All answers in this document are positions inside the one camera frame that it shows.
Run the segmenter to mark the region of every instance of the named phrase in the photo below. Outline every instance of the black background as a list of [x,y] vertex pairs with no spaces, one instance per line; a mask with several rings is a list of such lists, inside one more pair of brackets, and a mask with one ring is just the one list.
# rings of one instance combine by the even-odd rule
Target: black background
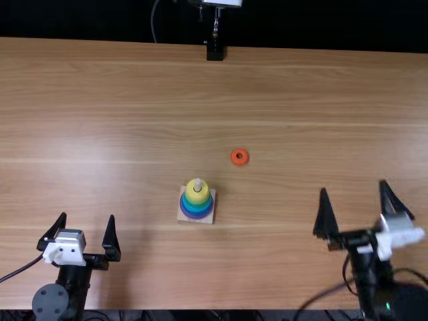
[[[0,0],[0,35],[152,42],[153,2]],[[203,43],[212,20],[198,14],[187,0],[160,0],[158,41]],[[428,51],[428,0],[243,0],[223,16],[228,45]]]

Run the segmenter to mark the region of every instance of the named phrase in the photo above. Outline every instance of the purple ring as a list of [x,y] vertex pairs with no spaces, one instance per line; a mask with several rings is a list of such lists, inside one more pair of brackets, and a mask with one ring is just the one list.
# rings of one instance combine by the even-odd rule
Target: purple ring
[[204,217],[208,216],[208,214],[210,214],[211,210],[213,209],[213,197],[210,195],[209,196],[211,198],[211,204],[210,206],[208,206],[208,208],[203,211],[203,212],[198,212],[198,214],[194,214],[191,211],[188,211],[186,209],[186,207],[183,204],[183,195],[181,195],[180,197],[180,210],[184,213],[184,215],[186,215],[187,217],[191,218],[191,219],[203,219]]

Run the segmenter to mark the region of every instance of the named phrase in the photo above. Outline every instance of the wooden base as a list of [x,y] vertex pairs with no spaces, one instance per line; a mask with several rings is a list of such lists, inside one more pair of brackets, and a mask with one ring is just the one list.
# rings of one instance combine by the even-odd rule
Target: wooden base
[[[180,197],[185,192],[186,186],[182,186],[180,189]],[[211,212],[207,216],[205,216],[203,219],[191,219],[190,217],[187,217],[180,208],[180,198],[179,198],[179,209],[177,211],[177,220],[179,221],[188,221],[193,223],[204,223],[204,224],[213,224],[214,223],[214,209],[215,209],[215,189],[209,190],[211,193],[211,196],[213,198],[213,208],[211,209]]]

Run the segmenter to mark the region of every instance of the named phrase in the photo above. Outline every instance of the wooden table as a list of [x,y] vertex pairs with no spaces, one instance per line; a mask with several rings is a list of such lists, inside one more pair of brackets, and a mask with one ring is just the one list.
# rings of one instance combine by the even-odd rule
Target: wooden table
[[[3,38],[0,115],[1,274],[39,255],[62,211],[102,253],[115,214],[122,261],[93,273],[87,308],[297,308],[341,280],[345,253],[312,235],[321,187],[352,229],[378,218],[387,179],[428,229],[426,55],[229,48],[206,62],[198,46]],[[194,177],[217,189],[214,225],[177,223]],[[427,250],[393,263],[428,273]],[[30,308],[57,274],[40,262],[1,284],[0,308]]]

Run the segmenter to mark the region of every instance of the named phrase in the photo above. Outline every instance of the yellow ring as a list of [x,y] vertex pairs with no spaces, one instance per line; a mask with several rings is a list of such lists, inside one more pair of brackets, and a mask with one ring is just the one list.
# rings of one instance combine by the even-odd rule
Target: yellow ring
[[192,179],[190,182],[187,183],[186,186],[186,191],[185,191],[185,195],[187,200],[194,204],[194,205],[199,205],[199,204],[203,204],[207,201],[208,197],[209,197],[209,188],[208,185],[206,184],[205,181],[201,180],[202,184],[201,184],[201,190],[199,192],[195,192],[194,187],[195,187],[195,180]]

